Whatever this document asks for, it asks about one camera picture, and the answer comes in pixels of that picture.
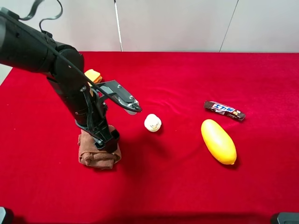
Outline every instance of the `black object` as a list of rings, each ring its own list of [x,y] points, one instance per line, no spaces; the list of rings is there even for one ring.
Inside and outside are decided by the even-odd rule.
[[[206,101],[204,103],[204,108],[209,109],[211,111],[214,111],[216,113],[222,114],[222,115],[227,115],[229,117],[232,117],[238,121],[242,121],[245,118],[245,114],[242,113],[239,110],[236,110],[233,107],[220,104],[214,101]]]
[[[14,218],[13,211],[0,207],[0,224],[11,224]]]
[[[0,63],[45,74],[76,124],[94,137],[96,147],[114,152],[119,133],[109,132],[104,100],[109,98],[126,110],[140,112],[138,101],[116,81],[94,84],[83,73],[83,56],[72,46],[21,23],[19,15],[6,8],[1,8],[0,16]]]
[[[299,213],[280,212],[272,216],[271,224],[299,224]]]

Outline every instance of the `orange object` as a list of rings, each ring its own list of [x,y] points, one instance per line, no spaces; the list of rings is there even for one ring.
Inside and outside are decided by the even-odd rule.
[[[86,71],[85,75],[90,80],[92,80],[94,83],[99,83],[102,80],[102,78],[103,78],[99,72],[97,72],[97,71],[95,71],[93,69],[90,69],[90,70]]]

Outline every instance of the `yellow toy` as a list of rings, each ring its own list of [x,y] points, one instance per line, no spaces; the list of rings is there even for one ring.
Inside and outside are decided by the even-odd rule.
[[[85,76],[87,76],[94,83],[99,83],[102,80],[101,74],[93,69],[86,71]]]
[[[219,162],[233,165],[237,159],[235,145],[223,128],[211,119],[201,125],[201,134],[210,153]]]

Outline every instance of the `white wall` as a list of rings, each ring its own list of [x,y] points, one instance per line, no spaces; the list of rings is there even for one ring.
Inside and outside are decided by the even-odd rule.
[[[299,0],[239,0],[222,52],[299,52]]]
[[[117,0],[124,51],[219,51],[237,0]]]
[[[0,0],[6,7],[25,17],[34,0]],[[61,0],[64,13],[58,20],[44,21],[43,29],[53,34],[59,42],[65,42],[84,51],[119,51],[119,37],[113,0]],[[57,15],[60,6],[56,0],[42,2],[33,19],[25,22],[38,29],[43,18]]]
[[[0,0],[0,7],[24,17],[33,2]],[[114,0],[61,2],[62,17],[43,23],[55,40],[78,50],[120,51]],[[299,52],[299,0],[117,0],[117,6],[124,51]],[[38,29],[59,10],[56,0],[45,0],[25,23]],[[0,65],[0,83],[9,71]]]

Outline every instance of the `black cable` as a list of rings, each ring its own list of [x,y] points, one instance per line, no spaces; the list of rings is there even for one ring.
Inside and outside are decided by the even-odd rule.
[[[36,14],[36,11],[37,11],[37,8],[38,8],[39,4],[41,4],[43,1],[44,0],[35,0],[35,2],[33,3],[32,7],[31,7],[31,10],[30,10],[28,16],[26,16],[24,18],[20,18],[20,20],[27,21],[27,20],[32,19],[32,17],[35,16],[35,14]]]
[[[30,31],[28,31],[26,29],[26,27],[23,27],[22,23],[17,23],[14,19],[12,19],[10,16],[6,15],[5,13],[0,11],[0,16],[4,17],[5,19],[7,19],[8,21],[12,22],[14,25],[16,25],[17,27],[19,27],[20,29],[24,30],[26,33],[28,33],[30,36],[32,36],[33,38],[35,38],[36,40],[38,40],[41,44],[43,44],[44,46],[46,46],[54,55],[56,55],[57,57],[59,57],[61,60],[63,60],[65,63],[67,63],[70,67],[74,68],[87,82],[90,83],[90,85],[92,85],[95,89],[97,89],[98,91],[100,91],[104,96],[106,96],[107,98],[109,98],[110,100],[112,100],[113,102],[115,102],[118,106],[128,110],[128,111],[132,111],[132,112],[141,112],[142,109],[138,109],[138,110],[134,110],[130,107],[127,107],[125,105],[122,105],[121,103],[118,102],[118,100],[114,99],[113,97],[111,97],[109,94],[107,94],[105,91],[103,91],[101,88],[99,88],[92,80],[90,80],[80,69],[78,69],[72,62],[70,62],[69,60],[67,60],[64,56],[62,56],[58,51],[56,51],[52,46],[50,46],[45,40],[43,40],[41,37],[39,37],[38,35],[31,33]]]
[[[39,22],[38,25],[39,25],[39,28],[41,29],[42,32],[43,32],[43,29],[42,29],[42,22],[43,22],[43,21],[45,21],[45,20],[56,20],[56,19],[58,19],[58,18],[62,15],[62,13],[63,13],[63,11],[64,11],[64,9],[63,9],[63,7],[62,7],[60,1],[59,1],[59,0],[57,0],[57,1],[58,1],[59,5],[60,5],[60,8],[61,8],[60,13],[59,13],[58,15],[54,16],[54,17],[50,17],[50,18],[46,18],[46,19],[42,19],[42,20]]]

